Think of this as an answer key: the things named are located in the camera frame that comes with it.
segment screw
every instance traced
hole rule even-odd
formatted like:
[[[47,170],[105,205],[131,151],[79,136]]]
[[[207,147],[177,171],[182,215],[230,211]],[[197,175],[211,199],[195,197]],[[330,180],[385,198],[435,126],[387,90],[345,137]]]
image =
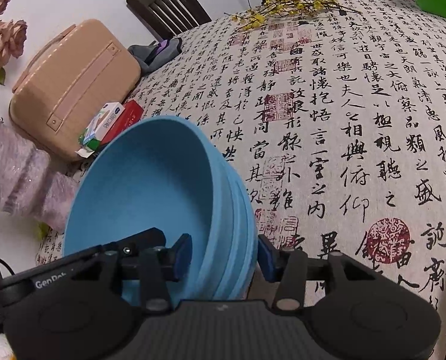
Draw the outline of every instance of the screw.
[[[299,306],[300,303],[298,300],[292,298],[280,299],[276,302],[276,307],[283,311],[294,311],[298,309]]]
[[[146,309],[155,312],[164,312],[169,309],[169,304],[165,299],[155,298],[146,302]]]

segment beige suitcase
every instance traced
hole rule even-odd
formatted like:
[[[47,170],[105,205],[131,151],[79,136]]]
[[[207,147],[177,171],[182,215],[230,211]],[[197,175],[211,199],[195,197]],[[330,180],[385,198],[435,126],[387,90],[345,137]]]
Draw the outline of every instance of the beige suitcase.
[[[98,20],[73,25],[46,44],[13,87],[10,118],[35,144],[81,159],[78,137],[105,103],[122,102],[140,67]]]

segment table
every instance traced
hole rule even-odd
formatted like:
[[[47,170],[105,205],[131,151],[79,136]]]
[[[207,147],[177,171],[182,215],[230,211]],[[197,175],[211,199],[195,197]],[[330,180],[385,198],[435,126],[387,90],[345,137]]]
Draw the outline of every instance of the table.
[[[128,98],[144,117],[196,123],[277,247],[342,251],[428,300],[443,321],[432,358],[443,359],[446,19],[410,0],[342,4],[363,14],[243,33],[223,17],[188,31],[183,53]],[[40,262],[60,256],[62,237],[50,234]],[[324,294],[308,288],[309,303]]]

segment red box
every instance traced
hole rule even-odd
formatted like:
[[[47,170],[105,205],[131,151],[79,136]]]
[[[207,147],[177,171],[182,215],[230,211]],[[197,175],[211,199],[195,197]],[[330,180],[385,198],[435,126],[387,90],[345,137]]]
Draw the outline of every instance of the red box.
[[[104,138],[102,139],[100,147],[104,147],[109,144],[114,138],[125,131],[128,127],[138,122],[143,115],[143,108],[135,100],[130,100],[124,103],[124,111],[116,122],[108,130]]]

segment suitcase handle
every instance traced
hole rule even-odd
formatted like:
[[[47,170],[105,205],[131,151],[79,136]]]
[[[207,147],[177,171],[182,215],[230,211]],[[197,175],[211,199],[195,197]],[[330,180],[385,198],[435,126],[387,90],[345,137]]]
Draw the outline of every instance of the suitcase handle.
[[[74,30],[76,28],[76,25],[73,24],[71,26],[69,26],[66,30],[64,30],[62,33],[60,33],[59,35],[57,35],[56,37],[54,37],[52,40],[50,40],[48,43],[46,43],[46,45],[44,45],[44,47],[39,50],[39,52],[33,57],[33,59],[29,62],[28,66],[26,67],[26,69],[23,71],[23,73],[21,74],[21,76],[19,77],[18,81],[16,81],[16,84],[13,86],[12,92],[15,93],[17,91],[17,89],[19,88],[19,86],[23,83],[23,81],[25,80],[25,78],[28,76],[29,74],[29,70],[31,69],[31,67],[35,64],[35,62],[46,52],[46,50],[48,50],[53,44],[60,42],[61,40],[63,40],[63,38],[68,35],[72,30]]]

